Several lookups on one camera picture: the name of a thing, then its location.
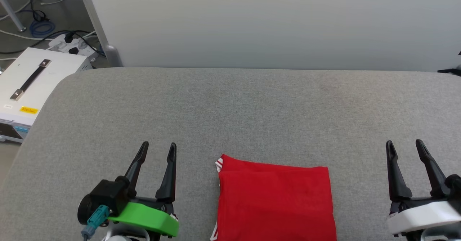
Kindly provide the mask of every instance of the white cable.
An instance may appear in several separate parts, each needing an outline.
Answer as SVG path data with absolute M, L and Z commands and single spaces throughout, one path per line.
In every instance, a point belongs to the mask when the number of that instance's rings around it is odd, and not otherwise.
M 87 37 L 91 36 L 94 33 L 96 33 L 96 31 L 93 31 L 93 32 L 90 32 L 90 33 L 86 34 L 85 36 L 83 36 L 83 38 L 86 39 Z
M 7 35 L 11 35 L 11 36 L 17 36 L 17 37 L 20 37 L 22 39 L 30 39 L 30 40 L 42 40 L 42 39 L 36 39 L 34 37 L 26 37 L 26 36 L 20 36 L 20 35 L 17 35 L 17 34 L 13 34 L 13 33 L 10 33 L 10 32 L 6 32 L 6 31 L 3 31 L 3 30 L 0 30 L 1 33 L 5 33 Z
M 95 36 L 95 35 L 91 35 L 91 36 L 84 36 L 84 39 L 90 39 L 92 37 L 98 37 L 98 36 Z
M 21 8 L 19 8 L 19 9 L 18 9 L 17 11 L 15 11 L 14 13 L 18 13 L 18 12 L 22 11 L 24 8 L 27 7 L 27 5 L 29 5 L 29 3 L 30 3 L 30 0 L 27 1 L 26 4 L 24 4 Z M 4 16 L 4 17 L 1 17 L 1 18 L 0 18 L 0 21 L 4 20 L 5 18 L 8 18 L 9 16 L 10 16 L 10 15 L 6 15 L 6 16 Z
M 54 4 L 54 3 L 40 3 L 40 5 L 50 5 L 50 4 Z
M 27 3 L 26 3 L 26 4 L 24 4 L 24 6 L 22 6 L 20 9 L 18 9 L 18 10 L 17 10 L 17 11 L 15 11 L 14 13 L 18 13 L 18 12 L 22 11 L 24 8 L 26 8 L 26 7 L 27 7 L 27 5 L 29 5 L 29 3 L 30 3 L 30 1 L 27 1 Z M 7 15 L 7 16 L 4 16 L 4 17 L 1 17 L 1 18 L 0 18 L 0 21 L 4 20 L 5 18 L 8 18 L 9 16 L 10 16 L 10 15 Z

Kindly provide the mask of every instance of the gray table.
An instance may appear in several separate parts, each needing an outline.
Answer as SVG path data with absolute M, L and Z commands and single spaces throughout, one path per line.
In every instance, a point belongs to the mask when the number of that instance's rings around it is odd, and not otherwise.
M 338 240 L 394 240 L 385 142 L 415 196 L 429 195 L 415 139 L 461 173 L 461 79 L 427 72 L 111 68 L 64 79 L 0 191 L 0 240 L 81 240 L 76 209 L 101 180 L 150 148 L 138 194 L 155 195 L 178 145 L 176 240 L 208 240 L 221 153 L 328 166 Z M 94 240 L 100 240 L 99 230 Z

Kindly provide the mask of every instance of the black cable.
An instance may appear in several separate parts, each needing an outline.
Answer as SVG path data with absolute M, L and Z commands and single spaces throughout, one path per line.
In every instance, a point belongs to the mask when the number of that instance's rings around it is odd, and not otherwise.
M 76 32 L 83 32 L 83 33 L 87 33 L 89 34 L 88 31 L 84 31 L 84 30 L 75 30 L 75 31 L 70 31 L 70 30 L 60 30 L 60 31 L 56 31 L 56 32 L 53 32 L 51 34 L 49 34 L 48 36 L 45 36 L 43 39 L 41 39 L 40 41 L 36 42 L 35 44 L 29 46 L 29 47 L 35 47 L 36 45 L 40 44 L 41 42 L 45 41 L 46 39 L 49 39 L 50 37 L 56 35 L 56 34 L 61 34 L 61 33 L 73 33 L 74 35 L 78 36 L 79 38 L 81 38 L 89 47 L 91 47 L 91 49 L 93 49 L 95 52 L 97 52 L 98 54 L 100 54 L 101 56 L 103 57 L 106 57 L 105 54 L 103 52 L 100 52 L 99 50 L 97 50 L 96 48 L 92 47 L 88 41 L 86 41 L 83 36 L 80 36 L 79 34 L 77 34 Z M 12 51 L 12 52 L 0 52 L 0 54 L 17 54 L 17 53 L 21 53 L 23 52 L 25 49 L 22 49 L 22 50 L 18 50 L 18 51 Z
M 46 14 L 41 10 L 34 10 L 32 0 L 30 0 L 30 8 L 32 9 L 32 17 L 37 22 L 49 21 L 49 18 L 46 18 Z
M 77 33 L 75 33 L 75 34 L 76 34 L 76 36 L 78 36 L 79 38 L 81 38 L 89 47 L 91 47 L 91 49 L 93 49 L 94 52 L 97 52 L 98 54 L 102 55 L 103 57 L 106 57 L 105 54 L 103 54 L 101 51 L 99 51 L 99 50 L 97 50 L 96 48 L 92 47 L 92 46 L 88 43 L 88 41 L 86 41 L 86 40 L 83 38 L 83 36 L 80 36 L 80 35 L 77 34 Z
M 29 46 L 29 47 L 35 47 L 36 45 L 40 44 L 41 42 L 45 41 L 46 39 L 49 39 L 50 37 L 56 35 L 56 34 L 59 34 L 59 33 L 63 33 L 63 32 L 73 32 L 73 31 L 70 31 L 70 30 L 60 30 L 60 31 L 56 31 L 56 32 L 53 32 L 51 34 L 49 34 L 48 36 L 45 36 L 44 39 L 38 41 L 37 43 Z M 17 54 L 17 53 L 21 53 L 23 52 L 25 49 L 22 49 L 22 50 L 18 50 L 18 51 L 12 51 L 12 52 L 0 52 L 0 54 Z

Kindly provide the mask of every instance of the white equipment box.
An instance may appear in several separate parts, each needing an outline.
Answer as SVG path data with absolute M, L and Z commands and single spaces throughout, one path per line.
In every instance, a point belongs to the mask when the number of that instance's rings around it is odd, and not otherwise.
M 88 69 L 92 66 L 82 55 L 26 49 L 0 75 L 0 141 L 22 143 L 56 85 Z

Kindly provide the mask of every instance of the white stripe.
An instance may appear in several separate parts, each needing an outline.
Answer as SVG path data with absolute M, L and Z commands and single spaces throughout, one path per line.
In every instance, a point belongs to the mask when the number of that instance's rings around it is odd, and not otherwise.
M 175 216 L 175 215 L 173 215 L 173 214 L 170 214 L 170 216 L 171 216 L 172 218 L 174 218 L 176 221 L 178 221 L 178 222 L 179 222 L 178 218 L 176 218 L 176 216 Z
M 219 162 L 215 162 L 214 164 L 216 164 L 216 169 L 218 170 L 218 173 L 221 172 L 223 166 Z
M 216 221 L 216 225 L 214 225 L 214 230 L 213 230 L 213 234 L 211 235 L 210 241 L 214 241 L 218 239 L 217 231 L 218 231 L 218 222 Z

